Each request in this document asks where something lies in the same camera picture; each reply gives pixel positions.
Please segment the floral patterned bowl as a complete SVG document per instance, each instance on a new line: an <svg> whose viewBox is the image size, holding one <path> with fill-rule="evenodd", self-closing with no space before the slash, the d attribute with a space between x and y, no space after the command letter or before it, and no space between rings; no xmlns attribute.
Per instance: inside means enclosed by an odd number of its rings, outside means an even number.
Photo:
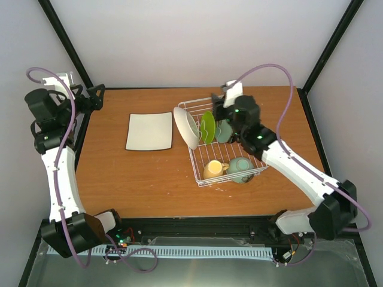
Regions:
<svg viewBox="0 0 383 287"><path fill-rule="evenodd" d="M180 107L174 108L173 115L182 139L191 150L195 150L200 141L200 131L194 118Z"/></svg>

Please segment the yellow mug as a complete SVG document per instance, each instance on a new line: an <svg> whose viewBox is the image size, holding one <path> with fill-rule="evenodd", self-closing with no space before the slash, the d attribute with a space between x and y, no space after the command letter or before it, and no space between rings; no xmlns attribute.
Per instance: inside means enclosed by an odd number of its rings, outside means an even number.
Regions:
<svg viewBox="0 0 383 287"><path fill-rule="evenodd" d="M212 179L223 175L224 171L229 168L228 163L221 163L218 160L210 161L204 168L203 178L205 180Z"/></svg>

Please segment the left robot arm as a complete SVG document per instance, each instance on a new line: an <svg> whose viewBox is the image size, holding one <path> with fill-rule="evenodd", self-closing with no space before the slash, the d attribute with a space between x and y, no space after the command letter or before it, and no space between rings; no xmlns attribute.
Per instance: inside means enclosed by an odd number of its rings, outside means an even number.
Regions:
<svg viewBox="0 0 383 287"><path fill-rule="evenodd" d="M74 101L67 93L38 88L25 96L35 117L31 124L36 151L41 155L50 189L49 223L41 227L42 238L62 257L94 248L107 237L116 241L124 235L124 225L114 209L95 216L86 213L75 178L74 132L78 114L103 107L105 86L100 84L82 94L81 85L71 86Z"/></svg>

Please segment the white square plate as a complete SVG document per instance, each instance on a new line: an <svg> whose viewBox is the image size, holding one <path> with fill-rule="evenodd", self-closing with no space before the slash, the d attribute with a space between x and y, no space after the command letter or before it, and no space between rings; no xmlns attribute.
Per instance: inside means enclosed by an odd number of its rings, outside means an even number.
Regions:
<svg viewBox="0 0 383 287"><path fill-rule="evenodd" d="M172 112L130 114L125 150L161 151L172 148Z"/></svg>

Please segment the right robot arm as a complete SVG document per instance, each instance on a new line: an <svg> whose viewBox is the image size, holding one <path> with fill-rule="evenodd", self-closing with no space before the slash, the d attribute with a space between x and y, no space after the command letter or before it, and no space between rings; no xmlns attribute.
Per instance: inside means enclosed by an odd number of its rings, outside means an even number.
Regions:
<svg viewBox="0 0 383 287"><path fill-rule="evenodd" d="M333 240L345 231L356 217L355 185L321 173L293 152L275 132L260 122L260 108L252 96L240 95L230 106L224 106L225 96L212 94L212 111L217 121L227 122L233 138L256 159L273 167L303 191L313 207L302 210L282 210L275 225L284 234L315 233Z"/></svg>

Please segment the lime green plate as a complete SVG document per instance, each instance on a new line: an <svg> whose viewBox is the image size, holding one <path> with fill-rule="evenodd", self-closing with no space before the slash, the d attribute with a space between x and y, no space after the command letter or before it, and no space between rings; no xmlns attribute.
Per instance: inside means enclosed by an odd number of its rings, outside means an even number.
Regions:
<svg viewBox="0 0 383 287"><path fill-rule="evenodd" d="M210 144L215 138L216 122L215 118L210 111L206 111L200 122L200 131L202 134L202 141L205 144Z"/></svg>

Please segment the white wire dish rack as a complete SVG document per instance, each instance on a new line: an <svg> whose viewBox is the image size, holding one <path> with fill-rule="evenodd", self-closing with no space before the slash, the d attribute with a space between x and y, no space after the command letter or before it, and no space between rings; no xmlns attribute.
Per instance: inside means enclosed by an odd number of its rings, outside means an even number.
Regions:
<svg viewBox="0 0 383 287"><path fill-rule="evenodd" d="M212 103L210 98L206 97L180 102L178 107L188 112L199 126L202 121L203 114L206 111L212 110ZM236 142L219 143L214 139L212 143L205 144L203 141L200 141L196 149L192 150L189 148L188 152L193 168L194 178L199 187L233 181L234 178L239 176L257 176L268 168L267 164L262 161L258 161L258 159L252 155L247 154L243 150L242 146ZM204 168L210 161L218 160L221 163L229 163L230 160L238 157L247 158L250 162L252 162L253 168L233 174L228 174L224 171L223 175L219 177L212 179L203 178Z"/></svg>

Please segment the green celadon bowl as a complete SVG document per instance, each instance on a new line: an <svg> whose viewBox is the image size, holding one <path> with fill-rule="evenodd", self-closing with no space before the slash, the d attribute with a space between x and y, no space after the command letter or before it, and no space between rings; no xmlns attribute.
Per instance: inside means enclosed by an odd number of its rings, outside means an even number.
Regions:
<svg viewBox="0 0 383 287"><path fill-rule="evenodd" d="M244 174L251 169L254 169L254 166L248 158L245 157L236 157L229 162L229 168L226 170L228 175L240 173L239 176L232 178L233 182L238 184L245 184L251 181L254 177L253 174Z"/></svg>

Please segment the teal flower plate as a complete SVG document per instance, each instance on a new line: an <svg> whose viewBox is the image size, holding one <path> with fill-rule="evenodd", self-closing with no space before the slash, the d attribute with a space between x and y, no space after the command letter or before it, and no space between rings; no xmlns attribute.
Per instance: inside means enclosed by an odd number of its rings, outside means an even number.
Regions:
<svg viewBox="0 0 383 287"><path fill-rule="evenodd" d="M215 130L215 138L218 143L232 143L233 129L227 120L222 120L217 123Z"/></svg>

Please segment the black rimmed plate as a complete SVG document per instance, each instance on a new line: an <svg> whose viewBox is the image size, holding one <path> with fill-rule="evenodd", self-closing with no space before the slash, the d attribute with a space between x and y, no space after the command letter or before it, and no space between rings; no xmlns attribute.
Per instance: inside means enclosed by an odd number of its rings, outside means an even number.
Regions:
<svg viewBox="0 0 383 287"><path fill-rule="evenodd" d="M229 140L227 143L240 143L241 142L241 134L238 132L233 132L232 135L230 136Z"/></svg>

